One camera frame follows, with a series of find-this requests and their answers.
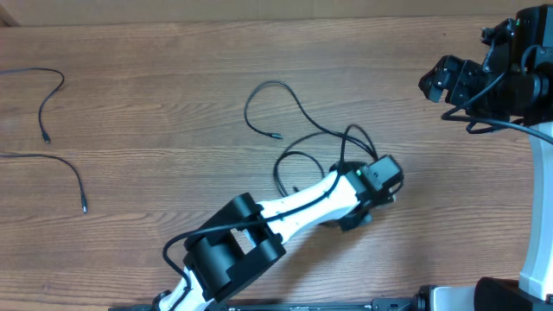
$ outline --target cable connector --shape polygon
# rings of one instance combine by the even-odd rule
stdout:
[[[85,194],[80,194],[80,203],[83,206],[83,213],[87,213],[88,212],[88,205],[86,204]]]
[[[50,135],[45,130],[42,131],[42,139],[44,143],[50,144]]]

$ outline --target wooden tabletop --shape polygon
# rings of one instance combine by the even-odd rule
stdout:
[[[0,77],[0,149],[63,156],[81,172],[83,215],[71,170],[44,159],[0,161],[0,309],[106,310],[147,303],[177,276],[162,247],[234,196],[278,198],[272,165],[316,129],[281,79],[321,124],[362,125],[381,155],[405,171],[397,203],[348,233],[317,227],[238,299],[359,301],[413,295],[424,284],[518,278],[530,234],[532,162],[527,137],[469,136],[424,98],[418,80],[444,54],[480,62],[480,28],[504,16],[200,22],[0,29],[0,69],[52,73]],[[328,168],[340,141],[299,146]],[[369,161],[348,146],[346,158]],[[282,167],[291,189],[316,183],[308,159]],[[180,262],[181,244],[171,249]]]

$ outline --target wooden table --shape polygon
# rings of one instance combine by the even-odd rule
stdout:
[[[234,196],[278,197],[271,170],[282,150],[315,131],[282,79],[321,124],[364,126],[381,155],[403,165],[398,202],[348,233],[317,227],[238,299],[353,301],[412,295],[420,285],[518,278],[530,233],[531,151],[523,134],[469,136],[440,120],[418,80],[444,54],[481,61],[480,27],[504,16],[201,22],[0,29],[0,69],[52,67],[67,76],[46,104],[46,145],[36,113],[58,83],[50,73],[0,77],[0,149],[63,156],[0,161],[0,309],[106,310],[149,302],[177,276],[164,243],[202,224]],[[340,142],[299,149],[325,167]],[[347,159],[368,161],[348,147]],[[301,157],[284,182],[320,176]],[[180,262],[181,244],[171,250]]]

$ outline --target cable plug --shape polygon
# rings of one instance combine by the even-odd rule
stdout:
[[[45,130],[42,131],[42,139],[44,139],[44,143],[50,144],[50,136]]]
[[[85,194],[80,194],[80,203],[83,206],[83,213],[87,213],[88,212],[88,205],[86,204]]]

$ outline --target white arm segment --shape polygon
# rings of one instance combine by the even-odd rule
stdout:
[[[532,129],[553,136],[553,123]],[[518,286],[541,300],[553,294],[553,145],[530,136],[534,159],[534,203],[530,244]]]
[[[261,214],[264,218],[269,218],[319,198],[333,185],[336,175],[336,171],[333,171],[318,184],[297,194],[292,194],[279,200],[258,202],[263,207]],[[359,200],[357,199],[355,189],[353,189],[353,186],[347,181],[345,176],[341,176],[336,189],[326,199],[282,220],[271,221],[268,225],[273,233],[280,233],[282,235],[283,244],[285,244],[299,231],[319,225],[325,221],[337,220],[346,216],[358,204]]]
[[[204,296],[202,295],[203,290],[201,289],[200,283],[198,282],[198,279],[194,275],[193,271],[188,271],[188,269],[185,268],[184,273],[190,277],[192,285],[190,292],[188,292],[186,297],[184,297],[184,299],[177,304],[175,311],[203,311],[207,308],[207,306],[209,306],[213,299],[209,301],[204,299]],[[182,296],[185,285],[186,282],[182,278],[171,295],[168,295],[159,302],[159,309],[161,311],[170,310]]]

